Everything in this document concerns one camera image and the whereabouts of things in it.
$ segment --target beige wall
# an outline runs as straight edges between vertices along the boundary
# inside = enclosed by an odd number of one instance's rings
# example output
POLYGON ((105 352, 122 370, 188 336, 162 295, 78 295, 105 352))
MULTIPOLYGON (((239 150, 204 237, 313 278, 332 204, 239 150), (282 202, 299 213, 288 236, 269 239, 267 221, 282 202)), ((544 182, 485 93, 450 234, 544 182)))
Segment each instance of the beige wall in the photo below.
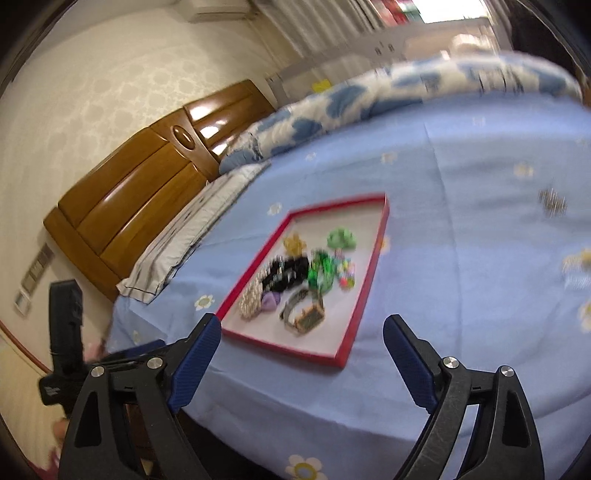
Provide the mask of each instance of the beige wall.
POLYGON ((293 53, 262 30, 273 56, 245 20, 188 24, 172 8, 135 12, 44 47, 0 98, 0 319, 46 365, 51 281, 79 280, 85 342, 104 334, 111 304, 56 252, 28 316, 15 311, 21 278, 47 239, 43 218, 103 157, 184 102, 245 78, 270 95, 264 77, 293 53))

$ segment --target silver screw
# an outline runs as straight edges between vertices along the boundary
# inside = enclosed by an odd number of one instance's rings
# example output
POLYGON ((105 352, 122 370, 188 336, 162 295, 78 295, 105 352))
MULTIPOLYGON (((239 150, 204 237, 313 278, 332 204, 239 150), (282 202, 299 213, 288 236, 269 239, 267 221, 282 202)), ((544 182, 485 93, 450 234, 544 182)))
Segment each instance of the silver screw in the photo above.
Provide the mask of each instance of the silver screw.
POLYGON ((153 356, 150 360, 148 360, 148 368, 152 370, 156 370, 162 366, 162 359, 159 356, 153 356))
POLYGON ((94 367, 94 368, 93 368, 93 369, 90 371, 90 374, 91 374, 93 377, 101 377, 101 376, 102 376, 102 374, 104 374, 104 373, 105 373, 105 367, 102 367, 102 366, 100 366, 100 365, 99 365, 98 367, 94 367))
POLYGON ((448 368, 457 368, 460 365, 460 362, 457 361, 457 358, 447 356, 443 359, 443 365, 448 368))
POLYGON ((511 367, 507 365, 503 365, 501 367, 501 373, 506 377, 512 377, 513 375, 515 375, 515 370, 513 370, 511 367))

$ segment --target bed sheet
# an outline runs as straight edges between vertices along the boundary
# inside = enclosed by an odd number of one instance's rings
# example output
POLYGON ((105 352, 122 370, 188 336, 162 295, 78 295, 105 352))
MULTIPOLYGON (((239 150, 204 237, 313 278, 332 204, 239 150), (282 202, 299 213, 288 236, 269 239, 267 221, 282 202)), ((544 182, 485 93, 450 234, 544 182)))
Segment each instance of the bed sheet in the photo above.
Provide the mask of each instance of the bed sheet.
MULTIPOLYGON (((591 113, 568 99, 466 95, 279 155, 151 304, 117 300, 108 350, 186 336, 290 209, 386 192, 386 238, 347 366, 224 338, 187 413, 284 478, 390 480, 427 420, 382 340, 399 313, 468 368, 515 368, 557 479, 591 434, 591 333, 579 314, 591 291, 567 288, 561 272, 591 247, 590 132, 591 113), (544 214, 548 187, 567 199, 564 216, 544 214)), ((470 408, 444 479, 474 418, 470 408)))

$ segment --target purple object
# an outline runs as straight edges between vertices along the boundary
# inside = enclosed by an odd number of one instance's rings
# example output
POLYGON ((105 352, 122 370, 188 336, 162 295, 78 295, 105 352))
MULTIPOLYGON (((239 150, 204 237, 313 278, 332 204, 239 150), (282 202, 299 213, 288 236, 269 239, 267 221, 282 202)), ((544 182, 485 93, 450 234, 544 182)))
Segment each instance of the purple object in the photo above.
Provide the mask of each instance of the purple object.
POLYGON ((281 294, 276 291, 268 291, 262 296, 261 299, 261 311, 272 312, 277 310, 277 306, 281 301, 281 294))

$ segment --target headboard panel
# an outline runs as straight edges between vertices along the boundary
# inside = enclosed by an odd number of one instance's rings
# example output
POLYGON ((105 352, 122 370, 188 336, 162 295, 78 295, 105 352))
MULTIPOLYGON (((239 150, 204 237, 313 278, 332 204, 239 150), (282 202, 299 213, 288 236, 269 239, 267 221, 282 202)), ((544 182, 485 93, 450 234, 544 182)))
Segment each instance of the headboard panel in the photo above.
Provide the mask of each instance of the headboard panel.
POLYGON ((44 224, 109 299, 146 247, 207 181, 251 123, 274 111, 250 80, 188 103, 137 132, 58 202, 44 224))

